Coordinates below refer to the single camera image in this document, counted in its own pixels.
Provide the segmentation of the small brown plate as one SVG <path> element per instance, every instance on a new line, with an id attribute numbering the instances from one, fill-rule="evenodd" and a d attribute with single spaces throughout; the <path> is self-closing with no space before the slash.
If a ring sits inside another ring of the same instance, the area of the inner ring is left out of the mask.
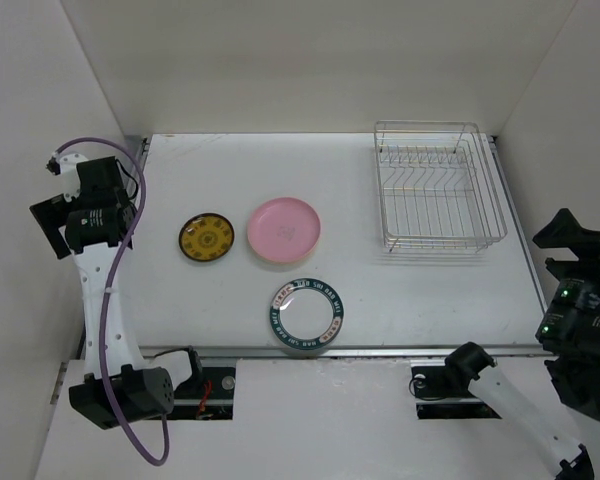
<path id="1" fill-rule="evenodd" d="M 225 256 L 233 246 L 235 231 L 231 222 L 217 213 L 198 214 L 185 222 L 178 246 L 188 259 L 207 263 Z"/>

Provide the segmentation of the wire dish rack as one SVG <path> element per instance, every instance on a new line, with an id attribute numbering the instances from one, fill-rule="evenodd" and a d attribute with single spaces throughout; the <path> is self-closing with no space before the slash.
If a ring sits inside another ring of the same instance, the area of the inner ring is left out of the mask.
<path id="1" fill-rule="evenodd" d="M 475 123 L 380 120 L 374 153 L 390 252 L 480 252 L 506 237 L 489 149 Z"/>

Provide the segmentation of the pink rimmed plate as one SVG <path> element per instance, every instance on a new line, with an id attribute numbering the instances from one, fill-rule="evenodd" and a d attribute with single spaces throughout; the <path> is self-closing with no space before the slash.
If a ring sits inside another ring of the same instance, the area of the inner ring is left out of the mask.
<path id="1" fill-rule="evenodd" d="M 304 200 L 278 197 L 258 206 L 250 215 L 246 235 L 249 245 L 319 242 L 322 222 L 317 211 Z"/>

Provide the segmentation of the green rimmed white plate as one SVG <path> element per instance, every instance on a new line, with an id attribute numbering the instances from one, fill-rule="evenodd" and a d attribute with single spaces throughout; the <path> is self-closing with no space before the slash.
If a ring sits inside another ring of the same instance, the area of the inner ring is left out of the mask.
<path id="1" fill-rule="evenodd" d="M 300 291 L 310 291 L 322 296 L 331 309 L 329 325 L 324 332 L 311 338 L 293 335 L 284 326 L 283 311 L 291 303 L 291 297 Z M 269 324 L 277 339 L 294 350 L 314 351 L 329 345 L 339 334 L 344 322 L 344 304 L 336 290 L 324 281 L 314 278 L 298 278 L 283 285 L 274 295 L 269 306 Z"/>

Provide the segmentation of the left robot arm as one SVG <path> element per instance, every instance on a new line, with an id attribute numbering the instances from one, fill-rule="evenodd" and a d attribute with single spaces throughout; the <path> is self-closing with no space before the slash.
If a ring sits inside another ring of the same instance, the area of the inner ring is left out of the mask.
<path id="1" fill-rule="evenodd" d="M 70 404 L 103 430 L 167 416 L 175 391 L 197 394 L 204 373 L 192 347 L 145 359 L 124 316 L 117 269 L 132 248 L 126 236 L 138 211 L 121 164 L 68 153 L 54 154 L 47 168 L 62 179 L 63 191 L 30 211 L 56 256 L 73 259 L 82 288 L 85 371 L 69 389 Z"/>

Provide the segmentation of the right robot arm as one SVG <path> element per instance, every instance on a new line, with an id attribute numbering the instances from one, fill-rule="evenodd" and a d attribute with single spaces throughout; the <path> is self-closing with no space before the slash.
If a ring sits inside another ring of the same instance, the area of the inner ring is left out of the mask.
<path id="1" fill-rule="evenodd" d="M 474 342 L 446 357 L 443 381 L 450 391 L 468 392 L 491 407 L 536 451 L 552 478 L 600 479 L 600 231 L 582 227 L 562 208 L 533 241 L 575 256 L 545 262 L 558 287 L 535 337 L 551 355 L 544 366 L 579 435 L 559 432 Z"/>

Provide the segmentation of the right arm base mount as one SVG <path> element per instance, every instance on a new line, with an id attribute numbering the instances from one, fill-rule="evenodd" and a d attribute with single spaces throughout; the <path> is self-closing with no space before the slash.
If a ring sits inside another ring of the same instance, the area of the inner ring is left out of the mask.
<path id="1" fill-rule="evenodd" d="M 469 392 L 467 380 L 458 379 L 446 366 L 416 365 L 411 374 L 408 388 L 419 420 L 500 419 Z"/>

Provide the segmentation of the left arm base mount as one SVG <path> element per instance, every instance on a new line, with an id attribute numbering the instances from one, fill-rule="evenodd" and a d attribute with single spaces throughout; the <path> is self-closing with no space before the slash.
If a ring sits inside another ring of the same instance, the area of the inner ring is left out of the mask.
<path id="1" fill-rule="evenodd" d="M 188 380 L 175 390 L 173 411 L 167 416 L 173 421 L 232 420 L 236 368 L 211 366 L 203 370 L 200 381 Z"/>

